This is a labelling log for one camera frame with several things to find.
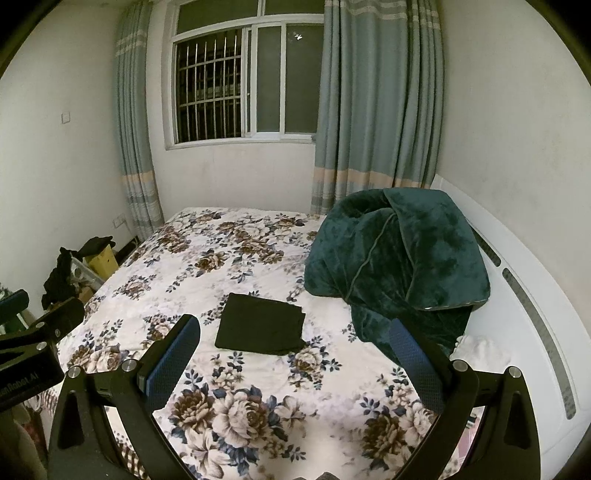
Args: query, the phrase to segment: blue gripper pad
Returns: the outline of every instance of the blue gripper pad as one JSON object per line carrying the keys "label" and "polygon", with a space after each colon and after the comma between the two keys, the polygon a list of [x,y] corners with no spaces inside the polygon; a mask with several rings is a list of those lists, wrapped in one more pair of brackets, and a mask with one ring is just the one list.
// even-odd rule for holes
{"label": "blue gripper pad", "polygon": [[388,334],[390,347],[413,383],[421,402],[429,410],[441,414],[445,408],[443,383],[429,358],[399,319],[392,320]]}
{"label": "blue gripper pad", "polygon": [[183,315],[168,335],[154,342],[142,357],[144,366],[138,373],[138,386],[149,411],[164,408],[200,337],[199,321],[192,315]]}

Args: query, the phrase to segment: textured blue pad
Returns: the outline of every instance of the textured blue pad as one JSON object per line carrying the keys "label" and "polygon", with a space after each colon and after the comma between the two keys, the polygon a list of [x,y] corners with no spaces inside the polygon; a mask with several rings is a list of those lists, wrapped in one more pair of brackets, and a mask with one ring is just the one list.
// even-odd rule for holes
{"label": "textured blue pad", "polygon": [[443,383],[414,337],[398,319],[392,320],[389,330],[390,346],[406,370],[423,405],[437,414],[445,408]]}
{"label": "textured blue pad", "polygon": [[149,411],[164,408],[200,338],[199,321],[192,317],[146,379],[145,402]]}

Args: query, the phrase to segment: green blanket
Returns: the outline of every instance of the green blanket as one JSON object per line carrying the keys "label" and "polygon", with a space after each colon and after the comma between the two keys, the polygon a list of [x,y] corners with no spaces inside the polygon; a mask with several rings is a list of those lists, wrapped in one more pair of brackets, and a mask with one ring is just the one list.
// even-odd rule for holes
{"label": "green blanket", "polygon": [[391,319],[411,320],[446,355],[474,305],[490,295],[468,222],[439,190],[365,190],[341,200],[318,231],[306,262],[312,295],[351,305],[357,337],[398,362]]}

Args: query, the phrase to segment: window sill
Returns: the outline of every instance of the window sill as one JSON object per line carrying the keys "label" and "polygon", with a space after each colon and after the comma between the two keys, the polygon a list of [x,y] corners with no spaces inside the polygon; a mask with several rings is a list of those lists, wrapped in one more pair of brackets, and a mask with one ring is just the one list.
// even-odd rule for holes
{"label": "window sill", "polygon": [[249,143],[282,143],[282,144],[314,144],[312,135],[281,135],[278,134],[255,134],[254,137],[243,138],[217,138],[214,140],[198,140],[166,146],[166,150],[178,150],[181,148],[208,147],[211,145],[234,145]]}

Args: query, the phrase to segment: window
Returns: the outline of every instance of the window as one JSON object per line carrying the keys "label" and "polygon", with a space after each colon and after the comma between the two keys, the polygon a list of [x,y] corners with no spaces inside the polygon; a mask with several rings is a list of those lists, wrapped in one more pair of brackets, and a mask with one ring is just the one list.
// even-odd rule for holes
{"label": "window", "polygon": [[323,0],[195,0],[173,42],[175,143],[307,140],[316,131]]}

